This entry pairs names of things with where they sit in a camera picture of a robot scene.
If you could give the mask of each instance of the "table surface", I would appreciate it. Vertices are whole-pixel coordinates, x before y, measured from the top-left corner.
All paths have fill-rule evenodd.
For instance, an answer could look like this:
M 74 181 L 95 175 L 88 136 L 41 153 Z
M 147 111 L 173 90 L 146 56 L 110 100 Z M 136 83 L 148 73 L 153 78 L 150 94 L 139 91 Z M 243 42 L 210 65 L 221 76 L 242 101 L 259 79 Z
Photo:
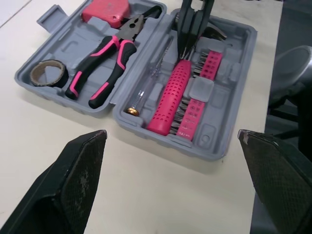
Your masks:
M 215 0 L 213 15 L 251 25 L 258 37 L 228 153 L 206 162 L 121 129 L 111 113 L 102 119 L 84 116 L 14 82 L 15 72 L 49 37 L 36 20 L 53 4 L 70 15 L 82 2 L 32 0 L 0 28 L 0 226 L 68 141 L 106 129 L 86 234 L 249 233 L 254 188 L 237 132 L 264 130 L 282 3 Z M 162 2 L 170 13 L 182 0 Z M 194 0 L 192 6 L 200 5 Z

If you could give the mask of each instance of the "plier handle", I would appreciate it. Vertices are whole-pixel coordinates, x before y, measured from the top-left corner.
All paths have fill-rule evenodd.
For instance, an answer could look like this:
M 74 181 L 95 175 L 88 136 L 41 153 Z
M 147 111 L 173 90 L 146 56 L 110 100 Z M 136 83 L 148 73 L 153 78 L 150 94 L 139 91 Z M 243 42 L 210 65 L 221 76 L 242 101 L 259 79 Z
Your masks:
M 136 15 L 128 20 L 116 35 L 104 37 L 100 45 L 78 65 L 77 72 L 65 95 L 70 99 L 76 100 L 91 73 L 119 50 L 111 75 L 89 100 L 89 106 L 93 109 L 103 105 L 114 88 L 117 79 L 125 71 L 129 57 L 137 51 L 134 40 L 142 30 L 143 25 L 144 16 Z

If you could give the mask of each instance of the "pink handle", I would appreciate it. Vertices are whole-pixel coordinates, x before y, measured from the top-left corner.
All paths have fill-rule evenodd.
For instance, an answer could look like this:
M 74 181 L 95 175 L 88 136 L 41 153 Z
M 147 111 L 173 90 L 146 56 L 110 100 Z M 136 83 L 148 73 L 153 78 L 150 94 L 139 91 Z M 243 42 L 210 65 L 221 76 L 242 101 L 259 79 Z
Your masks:
M 215 80 L 215 76 L 218 72 L 221 60 L 221 53 L 210 51 L 200 72 L 200 76 L 210 80 Z M 188 140 L 192 140 L 204 108 L 205 102 L 191 99 L 176 135 Z
M 156 112 L 147 129 L 166 136 L 191 76 L 191 62 L 181 60 L 174 68 L 165 87 Z

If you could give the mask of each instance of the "open tool case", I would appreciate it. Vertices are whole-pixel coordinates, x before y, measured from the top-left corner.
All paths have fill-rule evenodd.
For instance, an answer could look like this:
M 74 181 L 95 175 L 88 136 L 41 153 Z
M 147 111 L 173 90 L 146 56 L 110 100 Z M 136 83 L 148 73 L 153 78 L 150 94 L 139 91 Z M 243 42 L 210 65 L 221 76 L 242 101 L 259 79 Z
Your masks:
M 193 71 L 201 53 L 222 53 L 211 96 L 205 105 L 194 138 L 189 141 L 172 134 L 162 136 L 146 129 L 178 57 L 177 31 L 172 30 L 176 11 L 167 15 L 166 6 L 159 2 L 129 0 L 131 17 L 142 14 L 155 5 L 162 8 L 162 13 L 158 19 L 147 18 L 135 40 L 137 52 L 129 58 L 125 72 L 117 80 L 104 104 L 92 109 L 88 100 L 108 79 L 117 54 L 107 59 L 89 76 L 77 100 L 65 96 L 65 90 L 76 72 L 77 65 L 98 46 L 104 36 L 118 32 L 118 29 L 111 28 L 107 22 L 98 18 L 91 18 L 88 22 L 81 20 L 81 13 L 90 2 L 88 0 L 83 3 L 69 17 L 60 6 L 54 5 L 38 20 L 38 23 L 51 33 L 51 37 L 17 71 L 16 82 L 42 98 L 93 117 L 104 117 L 110 108 L 114 107 L 113 115 L 118 124 L 139 137 L 152 139 L 162 146 L 177 149 L 188 156 L 206 160 L 222 158 L 237 116 L 255 46 L 256 31 L 250 26 L 211 16 L 211 22 L 227 35 L 227 39 L 219 41 L 201 37 L 191 57 Z M 159 76 L 139 117 L 126 113 L 129 99 L 151 76 L 151 71 L 164 55 L 166 47 L 168 48 L 159 68 Z M 66 65 L 69 80 L 64 87 L 36 87 L 31 83 L 31 70 L 38 62 L 47 59 L 56 59 Z M 196 87 L 199 94 L 205 92 L 198 84 L 192 86 L 195 79 L 190 78 L 184 97 L 189 98 L 190 92 L 196 93 Z

